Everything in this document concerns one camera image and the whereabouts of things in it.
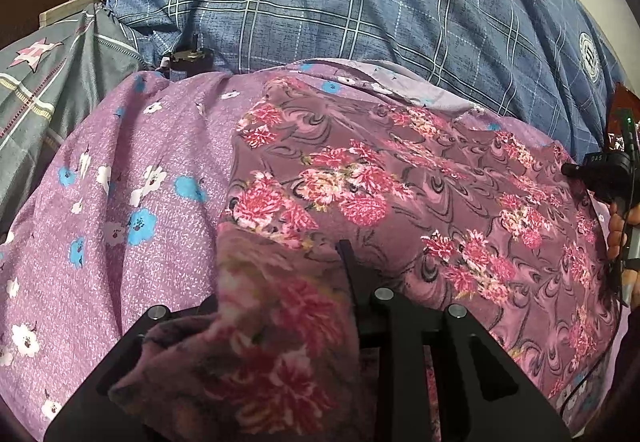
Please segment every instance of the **dark sleeve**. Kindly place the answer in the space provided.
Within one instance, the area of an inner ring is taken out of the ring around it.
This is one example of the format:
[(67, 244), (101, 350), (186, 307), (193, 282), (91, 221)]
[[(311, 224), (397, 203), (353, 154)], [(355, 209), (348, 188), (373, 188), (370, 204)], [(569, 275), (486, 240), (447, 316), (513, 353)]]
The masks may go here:
[(638, 440), (640, 308), (630, 314), (628, 321), (628, 331), (616, 358), (611, 389), (600, 414), (580, 442)]

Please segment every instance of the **printed emblem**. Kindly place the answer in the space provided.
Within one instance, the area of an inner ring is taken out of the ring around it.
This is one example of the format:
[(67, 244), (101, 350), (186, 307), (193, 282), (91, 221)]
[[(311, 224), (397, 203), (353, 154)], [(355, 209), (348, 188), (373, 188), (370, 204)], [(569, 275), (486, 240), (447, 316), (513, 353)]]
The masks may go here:
[(600, 59), (593, 41), (586, 32), (580, 34), (580, 53), (582, 54), (582, 68), (594, 83), (600, 75)]
[(18, 57), (13, 60), (9, 65), (10, 67), (19, 65), (20, 63), (27, 62), (33, 72), (38, 68), (40, 58), (45, 52), (50, 51), (52, 48), (62, 45), (62, 43), (46, 43), (46, 38), (36, 41), (33, 45), (22, 50), (18, 50)]

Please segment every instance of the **pink star print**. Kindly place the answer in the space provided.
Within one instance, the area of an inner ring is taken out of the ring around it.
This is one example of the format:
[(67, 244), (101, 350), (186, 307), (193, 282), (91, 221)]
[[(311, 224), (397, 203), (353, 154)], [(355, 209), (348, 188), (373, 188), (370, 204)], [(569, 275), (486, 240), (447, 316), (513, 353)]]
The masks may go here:
[(49, 43), (47, 44), (46, 38), (36, 41), (33, 45), (22, 50), (18, 50), (18, 57), (9, 65), (10, 67), (16, 66), (20, 63), (27, 62), (33, 72), (36, 71), (40, 57), (45, 52), (48, 52), (52, 48), (62, 45), (62, 43)]

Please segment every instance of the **purple floral fabric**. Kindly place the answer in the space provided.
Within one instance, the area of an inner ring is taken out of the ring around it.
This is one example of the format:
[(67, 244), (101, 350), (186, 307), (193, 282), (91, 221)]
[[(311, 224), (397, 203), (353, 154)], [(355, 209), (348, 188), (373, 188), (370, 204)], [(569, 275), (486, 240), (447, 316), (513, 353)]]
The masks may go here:
[(36, 438), (146, 308), (216, 293), (219, 314), (184, 320), (199, 333), (150, 332), (114, 400), (176, 440), (367, 440), (375, 358), (358, 361), (342, 238), (425, 306), (465, 304), (561, 404), (612, 335), (590, 196), (540, 132), (405, 104), (410, 83), (379, 74), (147, 72), (105, 98), (0, 246), (0, 394)]

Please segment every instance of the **hand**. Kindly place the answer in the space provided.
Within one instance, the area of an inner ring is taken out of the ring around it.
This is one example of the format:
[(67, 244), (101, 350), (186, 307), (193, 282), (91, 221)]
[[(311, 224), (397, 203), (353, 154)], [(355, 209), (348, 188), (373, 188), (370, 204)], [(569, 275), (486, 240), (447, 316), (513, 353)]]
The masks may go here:
[[(611, 218), (609, 220), (609, 235), (607, 237), (607, 257), (615, 260), (620, 253), (620, 238), (622, 237), (622, 245), (626, 244), (626, 234), (622, 229), (625, 226), (625, 219), (617, 214), (618, 207), (613, 203), (609, 207)], [(640, 224), (640, 206), (636, 206), (629, 211), (628, 223), (632, 226)], [(626, 286), (633, 285), (631, 293), (631, 309), (633, 310), (640, 305), (640, 278), (634, 270), (624, 270), (622, 273), (623, 295)]]

